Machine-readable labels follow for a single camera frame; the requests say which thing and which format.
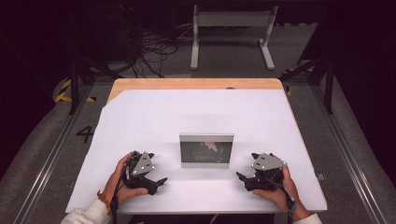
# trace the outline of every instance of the number 4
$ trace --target number 4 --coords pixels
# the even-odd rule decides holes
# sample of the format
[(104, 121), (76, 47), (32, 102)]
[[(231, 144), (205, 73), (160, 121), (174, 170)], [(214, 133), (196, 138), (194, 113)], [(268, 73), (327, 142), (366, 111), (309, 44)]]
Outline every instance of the number 4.
[(84, 143), (87, 143), (88, 142), (88, 138), (90, 137), (90, 135), (94, 134), (94, 133), (91, 133), (91, 130), (92, 130), (92, 127), (90, 125), (88, 125), (83, 130), (81, 130), (78, 133), (76, 133), (76, 135), (85, 135)]

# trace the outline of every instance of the person's hand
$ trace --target person's hand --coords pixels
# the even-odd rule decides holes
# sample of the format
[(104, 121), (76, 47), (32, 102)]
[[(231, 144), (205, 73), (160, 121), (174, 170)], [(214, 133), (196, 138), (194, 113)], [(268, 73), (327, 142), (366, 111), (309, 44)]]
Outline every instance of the person's hand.
[[(283, 172), (283, 187), (289, 192), (289, 194), (294, 198), (296, 210), (294, 212), (293, 220), (297, 221), (311, 214), (305, 209), (303, 203), (300, 201), (298, 191), (294, 181), (291, 179), (290, 170), (288, 166), (282, 167)], [(286, 195), (281, 189), (276, 189), (273, 191), (254, 189), (253, 193), (264, 198), (265, 200), (271, 201), (277, 208), (281, 211), (287, 213), (289, 212)]]
[[(132, 155), (132, 152), (129, 153), (128, 155), (124, 156), (119, 163), (117, 164), (116, 170), (114, 171), (114, 173), (110, 176), (110, 178), (108, 179), (107, 183), (106, 183), (106, 187), (103, 190), (103, 195), (105, 195), (106, 200), (111, 203), (111, 199), (113, 197), (114, 194), (114, 189), (117, 186), (117, 182), (119, 181), (121, 172), (122, 172), (122, 168), (125, 164), (125, 162), (128, 160), (128, 158)], [(118, 203), (122, 204), (124, 203), (126, 200), (139, 196), (139, 195), (143, 195), (143, 194), (147, 194), (148, 190), (144, 189), (144, 188), (139, 188), (139, 189), (128, 189), (127, 187), (125, 187), (122, 183), (120, 183), (120, 186), (122, 186), (117, 194), (118, 197)]]

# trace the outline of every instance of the black cable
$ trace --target black cable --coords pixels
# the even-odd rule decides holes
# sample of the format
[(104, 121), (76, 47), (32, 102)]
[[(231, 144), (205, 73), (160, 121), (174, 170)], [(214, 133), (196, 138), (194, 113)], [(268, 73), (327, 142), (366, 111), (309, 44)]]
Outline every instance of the black cable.
[[(135, 77), (146, 77), (143, 72), (143, 65), (158, 77), (164, 77), (161, 72), (163, 68), (163, 61), (165, 61), (170, 54), (177, 52), (177, 44), (169, 38), (161, 38), (155, 34), (143, 34), (144, 23), (140, 20), (138, 11), (134, 6), (121, 6), (123, 18), (127, 26), (127, 33), (132, 45), (133, 59), (131, 60), (131, 67)], [(160, 60), (149, 60), (149, 54), (160, 55)], [(137, 69), (136, 63), (139, 63), (141, 71)], [(159, 63), (159, 71), (154, 71), (151, 63)]]
[(111, 215), (113, 216), (113, 224), (117, 224), (117, 209), (119, 209), (119, 202), (118, 202), (117, 194), (119, 193), (119, 190), (123, 186), (123, 185), (120, 186), (120, 182), (122, 180), (122, 174), (125, 172), (125, 169), (127, 167), (127, 162), (125, 162), (124, 167), (122, 168), (119, 180), (117, 182), (116, 187), (114, 188), (113, 197), (111, 197), (110, 209), (111, 209)]
[(247, 30), (247, 27), (234, 27), (234, 26), (228, 26), (228, 27), (223, 27), (221, 30), (224, 30), (226, 32), (230, 32), (236, 35), (241, 35)]
[[(119, 68), (116, 68), (116, 69), (113, 69), (113, 70), (109, 70), (109, 71), (118, 74), (118, 73), (121, 73), (121, 72), (125, 72), (125, 71), (128, 70), (131, 66), (132, 66), (132, 63), (127, 63), (127, 64), (124, 65), (123, 67), (119, 67)], [(105, 73), (102, 73), (102, 72), (93, 71), (93, 73), (94, 73), (95, 75), (105, 75)]]
[(285, 189), (285, 187), (282, 184), (277, 184), (275, 181), (271, 179), (267, 179), (269, 182), (274, 184), (277, 188), (283, 191), (286, 197), (286, 203), (288, 207), (288, 224), (291, 224), (293, 222), (293, 216), (294, 216), (294, 209), (295, 209), (295, 201), (294, 198), (289, 194), (289, 192)]

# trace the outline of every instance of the white table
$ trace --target white table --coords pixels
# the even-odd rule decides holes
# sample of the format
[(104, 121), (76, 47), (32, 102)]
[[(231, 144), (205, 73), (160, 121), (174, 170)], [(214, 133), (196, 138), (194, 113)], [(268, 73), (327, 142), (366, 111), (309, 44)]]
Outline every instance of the white table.
[[(116, 86), (124, 90), (233, 86), (236, 90), (121, 92)], [(249, 86), (256, 90), (241, 90)], [(66, 212), (88, 207), (97, 190), (104, 188), (118, 160), (133, 150), (155, 154), (155, 170), (147, 178), (168, 180), (154, 196), (133, 198), (121, 205), (119, 213), (277, 213), (270, 202), (246, 191), (235, 174), (254, 174), (250, 167), (252, 152), (272, 152), (286, 161), (306, 208), (327, 210), (303, 138), (277, 79), (121, 79), (110, 98), (114, 99), (102, 111)], [(234, 133), (229, 169), (181, 168), (179, 133)]]

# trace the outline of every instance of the cables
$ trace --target cables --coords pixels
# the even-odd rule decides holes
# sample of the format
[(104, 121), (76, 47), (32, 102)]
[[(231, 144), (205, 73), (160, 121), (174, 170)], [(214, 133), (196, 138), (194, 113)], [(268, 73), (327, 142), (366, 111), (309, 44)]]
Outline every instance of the cables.
[(135, 77), (146, 77), (147, 68), (158, 77), (162, 75), (163, 61), (177, 52), (177, 44), (169, 38), (148, 33), (134, 6), (120, 6), (132, 46), (131, 68)]
[(296, 202), (293, 198), (293, 196), (285, 189), (285, 187), (283, 187), (282, 184), (277, 184), (276, 182), (274, 182), (271, 179), (266, 179), (267, 181), (271, 182), (272, 184), (274, 184), (277, 188), (279, 188), (280, 190), (283, 191), (283, 193), (285, 194), (286, 197), (286, 203), (287, 203), (287, 207), (288, 207), (288, 224), (291, 224), (293, 222), (293, 217), (294, 217), (294, 212), (296, 209)]
[(209, 224), (213, 224), (213, 222), (216, 220), (216, 217), (218, 217), (219, 214), (215, 214), (212, 219), (210, 219)]
[(123, 184), (120, 186), (120, 183), (122, 180), (122, 174), (124, 174), (128, 162), (129, 161), (125, 162), (124, 167), (122, 168), (119, 181), (117, 181), (117, 185), (114, 188), (113, 197), (111, 198), (110, 208), (111, 208), (111, 215), (113, 216), (113, 224), (117, 224), (117, 209), (119, 209), (119, 199), (117, 197), (117, 194), (119, 193), (119, 190), (123, 186)]

